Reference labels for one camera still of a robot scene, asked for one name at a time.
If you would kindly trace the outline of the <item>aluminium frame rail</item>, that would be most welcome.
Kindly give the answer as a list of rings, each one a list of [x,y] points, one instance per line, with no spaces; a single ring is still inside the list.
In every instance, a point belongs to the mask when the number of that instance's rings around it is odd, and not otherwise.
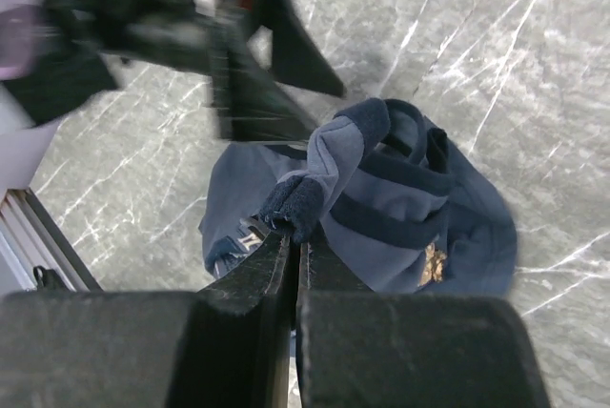
[[[1,294],[101,289],[42,202],[31,190],[1,200]]]

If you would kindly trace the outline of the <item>blue sleeveless shirt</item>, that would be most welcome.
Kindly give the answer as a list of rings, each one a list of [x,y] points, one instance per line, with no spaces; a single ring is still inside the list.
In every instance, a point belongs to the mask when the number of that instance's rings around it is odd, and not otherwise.
[[[503,296],[518,255],[498,190],[417,107],[371,98],[319,127],[306,150],[232,143],[218,158],[200,223],[206,270],[222,277],[271,232],[296,242],[321,227],[374,291]],[[425,248],[444,280],[419,287]]]

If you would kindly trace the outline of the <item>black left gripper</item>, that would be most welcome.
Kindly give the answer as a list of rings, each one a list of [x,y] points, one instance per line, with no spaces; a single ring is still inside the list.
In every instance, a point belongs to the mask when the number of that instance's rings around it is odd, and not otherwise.
[[[207,74],[223,51],[194,0],[1,0],[1,124],[40,127],[118,90],[107,54]]]

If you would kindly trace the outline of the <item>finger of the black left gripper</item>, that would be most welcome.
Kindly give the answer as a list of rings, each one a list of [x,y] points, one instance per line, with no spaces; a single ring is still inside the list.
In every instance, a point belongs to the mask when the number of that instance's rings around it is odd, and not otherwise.
[[[217,135],[227,141],[306,141],[317,124],[284,86],[346,92],[292,0],[221,0],[210,65]]]

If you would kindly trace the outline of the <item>gold brooch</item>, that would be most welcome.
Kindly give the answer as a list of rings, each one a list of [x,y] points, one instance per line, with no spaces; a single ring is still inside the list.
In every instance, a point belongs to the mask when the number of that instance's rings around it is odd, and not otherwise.
[[[424,287],[432,283],[439,283],[444,280],[444,268],[447,254],[436,247],[435,243],[430,243],[425,248],[425,264],[418,286]]]

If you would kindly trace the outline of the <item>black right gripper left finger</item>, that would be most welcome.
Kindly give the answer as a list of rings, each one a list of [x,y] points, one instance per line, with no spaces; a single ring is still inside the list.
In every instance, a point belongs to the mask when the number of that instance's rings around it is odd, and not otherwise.
[[[281,407],[289,242],[197,293],[41,291],[1,303],[5,407]]]

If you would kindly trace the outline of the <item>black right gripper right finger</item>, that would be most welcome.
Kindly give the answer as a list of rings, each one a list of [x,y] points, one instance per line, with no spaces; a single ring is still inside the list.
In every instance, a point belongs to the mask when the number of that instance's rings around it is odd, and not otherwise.
[[[299,255],[297,373],[306,407],[547,407],[527,330],[505,300],[383,295],[316,230]]]

